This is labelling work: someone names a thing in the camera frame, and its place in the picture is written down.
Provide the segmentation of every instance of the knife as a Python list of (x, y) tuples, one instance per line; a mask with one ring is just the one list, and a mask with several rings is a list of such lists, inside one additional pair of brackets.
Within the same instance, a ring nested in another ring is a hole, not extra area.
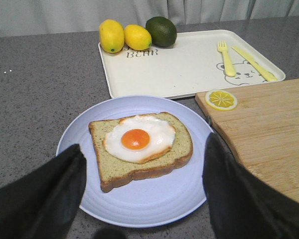
[(247, 53), (246, 51), (240, 49), (237, 46), (232, 46), (232, 48), (238, 52), (242, 57), (244, 57), (264, 78), (266, 81), (276, 81), (277, 78), (269, 71), (267, 71), (265, 68), (263, 68), (261, 65), (259, 65), (253, 58), (252, 55)]

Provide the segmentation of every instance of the egg yolk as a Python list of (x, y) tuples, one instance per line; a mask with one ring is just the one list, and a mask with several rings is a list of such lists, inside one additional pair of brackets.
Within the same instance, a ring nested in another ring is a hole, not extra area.
[(122, 144), (129, 149), (141, 149), (150, 142), (150, 135), (139, 128), (131, 129), (123, 134), (121, 138)]

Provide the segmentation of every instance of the lemon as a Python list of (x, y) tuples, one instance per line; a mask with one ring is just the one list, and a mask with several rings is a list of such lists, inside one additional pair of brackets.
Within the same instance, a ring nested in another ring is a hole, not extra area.
[(153, 44), (168, 47), (175, 43), (177, 30), (171, 20), (163, 16), (155, 16), (146, 22), (145, 28), (150, 32)]
[(127, 25), (124, 29), (125, 43), (132, 49), (142, 51), (151, 46), (150, 33), (142, 26)]
[(220, 111), (230, 111), (237, 106), (237, 98), (232, 93), (223, 90), (207, 92), (205, 101), (212, 108)]
[(100, 44), (109, 53), (117, 53), (124, 46), (124, 28), (115, 20), (107, 19), (100, 24)]

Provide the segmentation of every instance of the bear face print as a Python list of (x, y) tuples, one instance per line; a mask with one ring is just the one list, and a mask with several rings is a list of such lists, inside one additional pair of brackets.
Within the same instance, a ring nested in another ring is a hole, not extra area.
[(266, 80), (256, 71), (256, 69), (246, 60), (243, 63), (233, 64), (237, 74), (234, 77), (225, 75), (224, 63), (218, 63), (217, 68), (224, 72), (225, 80), (235, 86), (251, 85), (265, 82)]

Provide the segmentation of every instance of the egg white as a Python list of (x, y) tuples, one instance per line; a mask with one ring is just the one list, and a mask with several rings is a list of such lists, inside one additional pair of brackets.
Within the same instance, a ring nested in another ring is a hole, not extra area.
[[(150, 136), (150, 142), (142, 149), (129, 149), (121, 143), (121, 138), (131, 129), (142, 129)], [(175, 139), (175, 128), (167, 121), (154, 116), (137, 115), (123, 119), (106, 134), (105, 149), (114, 157), (133, 163), (145, 163), (169, 151)]]

